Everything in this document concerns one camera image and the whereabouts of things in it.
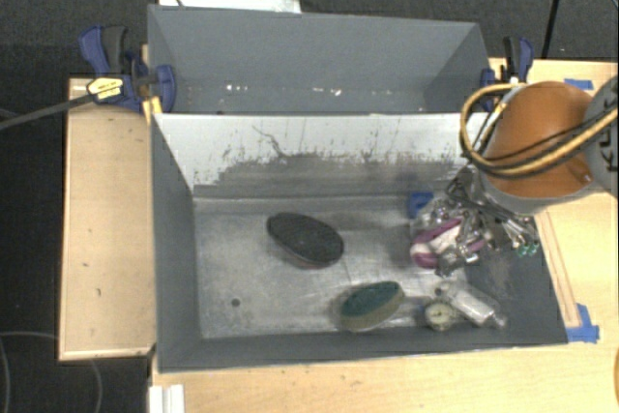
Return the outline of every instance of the wooden board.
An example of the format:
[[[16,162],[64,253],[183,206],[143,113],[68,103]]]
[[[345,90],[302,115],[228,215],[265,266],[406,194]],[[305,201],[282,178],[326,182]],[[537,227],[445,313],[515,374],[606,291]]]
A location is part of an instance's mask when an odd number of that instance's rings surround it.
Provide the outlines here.
[[[72,80],[71,98],[86,80]],[[67,120],[60,360],[144,355],[155,342],[148,128],[94,104]]]

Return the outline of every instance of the blue painter's tape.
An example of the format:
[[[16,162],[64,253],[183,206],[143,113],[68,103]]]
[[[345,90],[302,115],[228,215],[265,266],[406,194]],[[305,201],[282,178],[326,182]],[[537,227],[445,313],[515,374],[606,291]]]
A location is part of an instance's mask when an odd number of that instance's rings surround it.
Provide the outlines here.
[[[566,77],[563,81],[581,90],[593,90],[593,81],[591,79],[571,79]]]
[[[580,327],[573,327],[566,329],[568,333],[569,342],[591,342],[596,344],[600,340],[600,326],[591,325],[591,318],[589,317],[589,310],[584,305],[576,303],[578,313],[580,313],[580,320],[582,325]]]

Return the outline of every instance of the blue object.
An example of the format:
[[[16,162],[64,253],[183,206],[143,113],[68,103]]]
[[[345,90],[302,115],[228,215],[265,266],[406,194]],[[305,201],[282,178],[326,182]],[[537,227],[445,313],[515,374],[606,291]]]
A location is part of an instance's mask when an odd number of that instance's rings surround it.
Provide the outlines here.
[[[110,73],[109,63],[103,49],[102,32],[102,26],[91,26],[77,38],[81,56],[93,67],[97,76]]]
[[[409,219],[417,219],[419,211],[428,205],[433,198],[433,192],[410,193],[410,196],[408,196],[408,204],[406,205]]]
[[[171,66],[157,66],[157,74],[150,76],[148,67],[138,54],[123,50],[126,28],[109,28],[110,31],[105,32],[106,36],[103,34],[104,30],[105,28],[102,26],[95,25],[83,31],[77,39],[79,50],[86,62],[93,67],[97,77],[114,73],[114,77],[122,78],[123,88],[122,94],[117,97],[99,101],[94,96],[94,102],[99,104],[111,103],[140,113],[142,111],[141,104],[146,98],[137,93],[137,86],[145,83],[158,84],[162,110],[163,112],[170,112],[176,100],[177,88]],[[113,61],[114,69],[120,73],[123,57],[129,61],[132,74],[118,74],[116,71],[112,71],[110,58]]]
[[[533,44],[524,37],[520,37],[520,57],[518,64],[518,81],[526,81],[526,76],[533,66],[535,54],[533,52]]]
[[[590,79],[571,79],[566,77],[563,81],[581,90],[593,90],[593,81]]]
[[[580,313],[580,320],[582,325],[580,327],[573,327],[566,329],[569,342],[591,342],[596,344],[600,339],[600,326],[591,325],[591,318],[589,316],[589,310],[584,305],[576,303],[578,313]]]
[[[496,82],[496,74],[494,70],[487,68],[482,70],[482,79],[480,81],[480,88],[486,88],[487,86],[494,84]],[[483,98],[480,100],[480,105],[482,109],[486,112],[491,112],[494,108],[492,100],[490,98]]]

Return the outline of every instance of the gray carpet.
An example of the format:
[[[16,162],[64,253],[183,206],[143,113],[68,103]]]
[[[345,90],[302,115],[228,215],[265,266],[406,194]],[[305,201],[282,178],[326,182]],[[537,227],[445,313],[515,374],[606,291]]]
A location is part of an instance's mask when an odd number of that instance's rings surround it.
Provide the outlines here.
[[[100,23],[125,24],[128,45],[146,41],[156,0],[0,0],[0,107],[25,112],[58,103],[70,74],[88,71],[75,39]],[[550,0],[302,0],[305,11],[469,20],[488,52],[505,35],[529,38],[539,53]],[[617,11],[609,0],[562,0],[551,57],[616,60]],[[0,332],[57,327],[62,233],[63,119],[0,133]],[[51,343],[3,339],[13,372],[12,412],[92,411],[88,367],[60,367]],[[146,361],[102,362],[104,412],[144,411]],[[0,375],[0,404],[5,378]]]

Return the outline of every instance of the blue tape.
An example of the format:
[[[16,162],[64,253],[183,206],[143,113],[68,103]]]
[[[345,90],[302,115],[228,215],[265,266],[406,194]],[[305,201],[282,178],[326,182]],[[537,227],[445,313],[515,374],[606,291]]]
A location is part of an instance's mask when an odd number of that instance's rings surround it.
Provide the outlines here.
[[[563,81],[581,90],[593,90],[593,81],[591,79],[571,79],[566,77]]]
[[[428,205],[434,198],[433,192],[412,192],[408,196],[408,203],[406,205],[408,210],[408,217],[410,219],[417,219],[417,214]]]
[[[591,317],[589,316],[589,310],[584,305],[576,303],[578,313],[580,313],[580,320],[582,325],[580,327],[572,327],[566,329],[569,342],[591,342],[596,344],[600,340],[600,326],[591,325]]]

